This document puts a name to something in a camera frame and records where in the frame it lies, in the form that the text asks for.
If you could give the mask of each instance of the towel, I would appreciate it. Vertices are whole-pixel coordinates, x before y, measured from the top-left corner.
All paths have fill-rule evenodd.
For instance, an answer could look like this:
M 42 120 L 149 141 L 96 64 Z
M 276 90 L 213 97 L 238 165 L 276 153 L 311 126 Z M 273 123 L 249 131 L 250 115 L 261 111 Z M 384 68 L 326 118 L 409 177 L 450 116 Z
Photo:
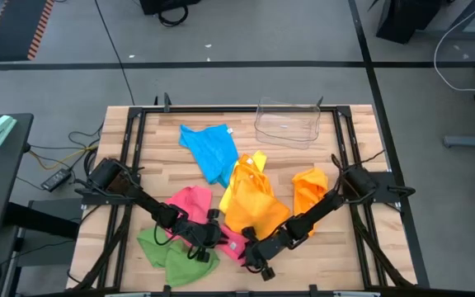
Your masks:
M 262 151 L 257 151 L 252 155 L 252 161 L 257 166 L 257 169 L 260 172 L 263 172 L 263 168 L 265 167 L 265 163 L 267 162 L 267 156 L 262 152 Z M 234 168 L 239 164 L 239 162 L 234 163 Z M 221 210 L 224 214 L 227 213 L 228 209 L 228 204 L 230 200 L 232 199 L 232 192 L 233 192 L 233 186 L 234 186 L 234 175 L 230 177 L 230 183 L 228 184 L 227 190 L 224 192 L 223 197 L 221 198 L 221 201 L 219 202 L 219 210 Z
M 194 131 L 180 127 L 179 144 L 189 148 L 209 184 L 218 182 L 227 187 L 238 151 L 226 125 Z
M 294 215 L 307 212 L 316 205 L 327 193 L 326 174 L 313 168 L 306 172 L 297 173 L 293 177 L 294 183 Z M 314 227 L 309 236 L 313 236 Z
M 239 159 L 234 175 L 233 195 L 224 222 L 236 233 L 253 227 L 262 240 L 290 217 L 290 209 L 274 197 L 269 179 L 248 155 Z
M 212 191 L 202 186 L 187 186 L 178 191 L 164 203 L 176 205 L 188 213 L 188 219 L 199 224 L 206 224 L 208 210 L 212 201 Z
M 144 230 L 137 240 L 153 267 L 166 267 L 166 282 L 171 287 L 197 281 L 218 266 L 219 258 L 214 250 L 207 250 L 210 254 L 207 263 L 191 260 L 187 256 L 189 248 L 181 240 L 171 241 L 164 246 L 157 245 L 153 237 L 155 231 L 157 240 L 164 243 L 167 238 L 164 230 L 159 227 Z
M 228 243 L 219 244 L 217 248 L 226 253 L 231 259 L 237 262 L 237 264 L 241 266 L 245 264 L 245 258 L 240 259 L 239 256 L 245 251 L 245 243 L 247 243 L 248 240 L 241 234 L 233 232 L 225 225 L 221 225 L 221 232 L 228 236 Z

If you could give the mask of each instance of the black stand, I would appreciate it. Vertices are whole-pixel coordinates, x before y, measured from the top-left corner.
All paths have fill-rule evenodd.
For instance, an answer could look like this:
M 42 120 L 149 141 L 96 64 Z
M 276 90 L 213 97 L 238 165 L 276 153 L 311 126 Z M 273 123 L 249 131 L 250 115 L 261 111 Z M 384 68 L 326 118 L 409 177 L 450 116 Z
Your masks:
M 75 240 L 78 237 L 78 223 L 67 219 L 60 219 L 50 214 L 44 214 L 12 202 L 9 202 L 7 206 L 5 224 L 13 224 L 25 229 L 46 232 Z

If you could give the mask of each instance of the floor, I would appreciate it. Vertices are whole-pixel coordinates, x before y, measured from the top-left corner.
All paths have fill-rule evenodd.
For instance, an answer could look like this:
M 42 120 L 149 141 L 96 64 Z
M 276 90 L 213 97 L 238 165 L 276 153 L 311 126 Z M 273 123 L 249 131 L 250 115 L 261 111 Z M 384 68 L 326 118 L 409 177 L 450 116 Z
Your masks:
M 453 91 L 430 67 L 437 39 L 419 34 L 408 45 L 398 45 L 375 37 L 382 3 L 368 11 L 372 1 L 354 0 L 371 59 L 426 62 L 382 64 L 387 66 L 374 69 L 373 84 L 361 63 L 350 1 L 203 0 L 176 28 L 144 16 L 136 0 L 98 3 L 120 59 L 131 66 L 125 72 L 138 105 L 151 105 L 164 92 L 176 105 L 255 104 L 261 97 L 315 102 L 324 96 L 326 104 L 374 104 L 386 130 L 382 97 L 404 179 L 417 190 L 412 212 L 430 286 L 475 290 L 475 149 L 448 149 L 441 140 L 446 134 L 475 134 L 472 93 Z M 446 28 L 468 3 L 444 7 L 429 28 Z M 475 40 L 449 40 L 438 58 L 475 61 Z M 359 66 L 232 68 L 206 63 L 273 60 L 348 61 Z M 167 62 L 168 68 L 156 66 L 160 62 Z M 192 68 L 188 62 L 208 67 Z M 107 66 L 116 63 L 94 0 L 57 2 L 36 59 L 3 65 L 7 70 L 0 71 L 0 114 L 33 113 L 31 144 L 69 145 L 66 135 L 95 131 L 107 106 L 131 104 L 121 70 Z M 21 64 L 31 66 L 12 70 Z M 38 69 L 45 64 L 66 67 Z M 475 87 L 475 69 L 467 65 L 441 72 L 456 86 Z M 67 151 L 37 153 L 63 158 Z M 39 185 L 49 172 L 26 155 L 18 175 Z M 83 177 L 80 166 L 77 175 Z M 23 205 L 76 197 L 71 186 L 49 194 L 18 181 L 12 193 L 12 201 Z M 61 291 L 67 268 L 25 269 L 18 292 Z

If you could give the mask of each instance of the wooden table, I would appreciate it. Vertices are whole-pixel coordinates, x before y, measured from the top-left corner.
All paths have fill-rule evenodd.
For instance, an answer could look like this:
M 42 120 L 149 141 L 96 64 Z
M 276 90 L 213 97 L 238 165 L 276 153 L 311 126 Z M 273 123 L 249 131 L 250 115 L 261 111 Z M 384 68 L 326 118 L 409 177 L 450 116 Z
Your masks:
M 356 137 L 362 159 L 383 149 L 372 106 L 351 106 Z M 120 158 L 125 132 L 127 106 L 111 106 L 107 110 L 96 160 Z M 149 114 L 146 118 L 140 167 L 142 186 L 151 196 L 164 201 L 185 186 L 205 186 L 212 190 L 212 207 L 217 208 L 224 189 L 208 185 L 190 150 L 178 144 L 179 125 L 201 130 L 209 125 L 227 124 L 233 129 L 233 139 L 238 152 L 253 154 L 258 149 L 268 157 L 265 174 L 269 177 L 276 197 L 288 207 L 293 204 L 292 177 L 312 167 L 321 168 L 329 177 L 332 187 L 338 176 L 330 155 L 338 155 L 338 144 L 331 115 L 322 113 L 320 135 L 309 149 L 286 148 L 264 144 L 256 140 L 255 113 L 170 113 Z M 131 145 L 134 147 L 138 127 L 135 120 Z M 345 139 L 347 128 L 343 127 Z M 129 150 L 127 164 L 131 164 L 133 149 Z M 386 171 L 388 165 L 383 155 L 366 163 L 370 171 Z M 399 213 L 386 205 L 373 205 L 374 221 L 383 251 L 412 283 L 416 283 L 410 251 Z M 104 246 L 110 206 L 103 205 L 80 228 L 71 275 L 82 279 L 100 255 Z M 154 226 L 149 213 L 138 206 L 133 209 L 129 239 L 125 254 L 121 291 L 162 291 L 165 271 L 153 268 L 144 256 L 136 237 L 144 229 Z M 368 253 L 371 279 L 377 285 L 373 257 Z M 235 291 L 235 290 L 308 290 L 317 284 L 320 290 L 362 290 L 360 266 L 355 249 L 355 237 L 349 207 L 343 206 L 317 224 L 317 232 L 307 242 L 293 251 L 284 250 L 270 261 L 276 278 L 267 282 L 259 275 L 238 266 L 224 253 L 217 251 L 220 264 L 213 273 L 173 291 Z M 116 255 L 110 259 L 108 281 L 112 284 Z M 68 287 L 76 284 L 68 281 Z

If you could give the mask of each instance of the clear plastic bin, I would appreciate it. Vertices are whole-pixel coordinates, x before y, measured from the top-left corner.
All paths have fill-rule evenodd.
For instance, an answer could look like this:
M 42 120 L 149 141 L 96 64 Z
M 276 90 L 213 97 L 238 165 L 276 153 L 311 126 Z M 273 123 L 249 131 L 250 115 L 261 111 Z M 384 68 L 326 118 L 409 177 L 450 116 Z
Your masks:
M 295 105 L 260 99 L 254 123 L 256 139 L 267 144 L 308 149 L 319 135 L 321 101 L 314 105 Z

